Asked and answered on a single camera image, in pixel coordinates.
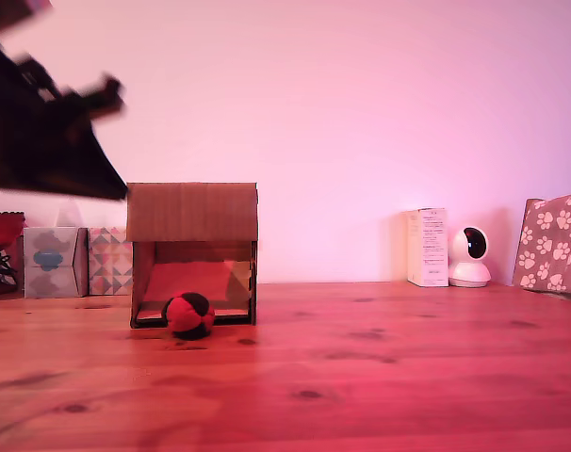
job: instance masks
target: cardboard house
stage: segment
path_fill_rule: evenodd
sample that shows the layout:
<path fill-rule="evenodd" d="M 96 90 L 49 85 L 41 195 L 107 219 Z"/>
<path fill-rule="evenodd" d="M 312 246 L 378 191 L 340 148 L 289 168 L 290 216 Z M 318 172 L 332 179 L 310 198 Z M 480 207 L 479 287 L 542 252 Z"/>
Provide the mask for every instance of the cardboard house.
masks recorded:
<path fill-rule="evenodd" d="M 131 327 L 164 326 L 167 301 L 204 295 L 216 323 L 256 323 L 256 184 L 129 184 Z"/>

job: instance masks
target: patterned box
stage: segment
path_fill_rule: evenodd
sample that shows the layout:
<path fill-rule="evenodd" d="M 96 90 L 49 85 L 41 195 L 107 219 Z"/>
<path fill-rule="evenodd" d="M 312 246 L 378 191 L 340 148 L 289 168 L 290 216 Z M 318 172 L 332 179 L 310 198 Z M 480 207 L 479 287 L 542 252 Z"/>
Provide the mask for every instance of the patterned box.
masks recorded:
<path fill-rule="evenodd" d="M 24 229 L 24 294 L 28 299 L 84 297 L 88 285 L 85 228 Z"/>
<path fill-rule="evenodd" d="M 133 245 L 126 229 L 89 229 L 89 290 L 91 295 L 130 295 Z"/>

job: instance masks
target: tissue box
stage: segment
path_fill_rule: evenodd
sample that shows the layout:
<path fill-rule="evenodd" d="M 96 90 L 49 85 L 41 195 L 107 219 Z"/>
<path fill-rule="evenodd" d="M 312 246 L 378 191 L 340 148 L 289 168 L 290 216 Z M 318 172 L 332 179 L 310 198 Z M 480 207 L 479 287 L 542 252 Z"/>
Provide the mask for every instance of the tissue box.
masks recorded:
<path fill-rule="evenodd" d="M 126 229 L 89 229 L 89 292 L 130 295 L 133 286 L 133 244 Z"/>
<path fill-rule="evenodd" d="M 407 279 L 421 287 L 449 285 L 447 211 L 407 212 Z"/>
<path fill-rule="evenodd" d="M 86 228 L 25 228 L 25 297 L 85 297 L 89 289 L 87 255 Z"/>

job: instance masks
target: geometric pattern box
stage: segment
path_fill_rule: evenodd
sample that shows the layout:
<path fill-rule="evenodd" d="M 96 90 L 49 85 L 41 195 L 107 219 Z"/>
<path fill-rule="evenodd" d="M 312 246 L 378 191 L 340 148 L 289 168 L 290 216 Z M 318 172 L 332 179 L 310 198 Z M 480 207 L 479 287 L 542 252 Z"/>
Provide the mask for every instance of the geometric pattern box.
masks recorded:
<path fill-rule="evenodd" d="M 133 244 L 125 228 L 89 228 L 89 292 L 130 295 L 133 286 Z"/>

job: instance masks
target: camera lens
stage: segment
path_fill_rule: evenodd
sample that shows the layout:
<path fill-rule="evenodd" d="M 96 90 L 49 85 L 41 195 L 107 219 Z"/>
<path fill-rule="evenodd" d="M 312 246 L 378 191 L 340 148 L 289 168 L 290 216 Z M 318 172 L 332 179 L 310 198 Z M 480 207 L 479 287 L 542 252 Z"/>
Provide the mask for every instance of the camera lens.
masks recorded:
<path fill-rule="evenodd" d="M 465 238 L 467 239 L 467 252 L 474 259 L 480 259 L 486 253 L 486 240 L 484 235 L 474 228 L 464 229 Z"/>

